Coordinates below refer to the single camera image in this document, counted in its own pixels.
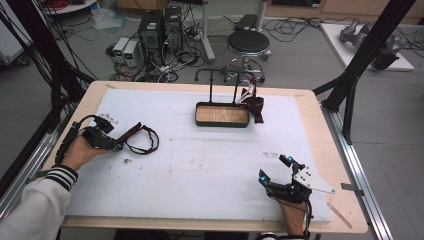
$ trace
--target white sleeve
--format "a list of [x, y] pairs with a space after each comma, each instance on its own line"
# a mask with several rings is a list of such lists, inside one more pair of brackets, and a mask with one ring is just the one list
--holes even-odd
[[28, 184], [22, 202], [0, 222], [0, 239], [55, 239], [69, 206], [69, 191], [77, 178], [74, 170], [56, 166], [43, 180]]

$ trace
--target wooden table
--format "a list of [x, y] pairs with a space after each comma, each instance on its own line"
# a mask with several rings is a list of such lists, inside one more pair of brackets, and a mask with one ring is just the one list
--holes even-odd
[[[156, 91], [184, 91], [209, 93], [208, 85], [158, 84], [97, 81], [91, 84], [79, 107], [72, 116], [64, 132], [68, 132], [73, 121], [96, 113], [104, 93], [108, 89], [140, 89]], [[234, 88], [215, 86], [214, 93], [233, 93]], [[341, 189], [341, 183], [350, 183], [336, 145], [321, 112], [318, 101], [310, 90], [259, 88], [262, 96], [293, 96], [309, 140], [310, 149], [320, 176], [335, 188], [336, 194], [326, 194], [332, 215], [329, 223], [312, 223], [311, 232], [317, 233], [364, 233], [368, 227], [355, 193]], [[55, 153], [60, 144], [53, 149]], [[44, 169], [54, 164], [54, 155], [48, 158]], [[242, 220], [190, 220], [190, 219], [145, 219], [130, 217], [75, 217], [66, 216], [65, 227], [102, 227], [102, 228], [143, 228], [143, 229], [181, 229], [181, 230], [218, 230], [246, 232], [284, 232], [281, 222], [242, 221]]]

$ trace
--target striped cuff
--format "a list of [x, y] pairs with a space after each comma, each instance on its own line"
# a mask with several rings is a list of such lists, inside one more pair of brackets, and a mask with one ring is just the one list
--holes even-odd
[[52, 167], [45, 178], [59, 183], [66, 190], [70, 191], [78, 180], [78, 173], [67, 166], [56, 165]]

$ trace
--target stool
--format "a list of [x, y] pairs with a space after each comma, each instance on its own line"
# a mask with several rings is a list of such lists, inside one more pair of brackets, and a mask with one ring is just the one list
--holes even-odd
[[[265, 74], [262, 66], [257, 61], [250, 59], [250, 57], [263, 56], [268, 51], [269, 40], [265, 35], [250, 30], [239, 30], [228, 36], [227, 47], [231, 52], [241, 55], [241, 58], [231, 60], [225, 67], [225, 70], [228, 70], [230, 66], [234, 66], [234, 62], [241, 61], [241, 67], [237, 68], [240, 71], [249, 72], [245, 74], [248, 80], [254, 76], [261, 83], [265, 81]], [[251, 63], [254, 63], [257, 68], [254, 69]], [[226, 73], [224, 82], [228, 83], [228, 81], [235, 76], [237, 76], [237, 74]]]

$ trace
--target person's right hand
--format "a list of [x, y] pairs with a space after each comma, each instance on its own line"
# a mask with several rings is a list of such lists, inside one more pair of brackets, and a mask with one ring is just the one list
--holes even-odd
[[277, 200], [283, 213], [284, 224], [288, 235], [303, 236], [303, 222], [306, 215], [306, 203], [291, 203]]
[[78, 171], [82, 165], [91, 161], [91, 159], [95, 156], [106, 154], [108, 152], [110, 151], [93, 148], [84, 137], [78, 136], [69, 146], [61, 165], [65, 165], [75, 171]]

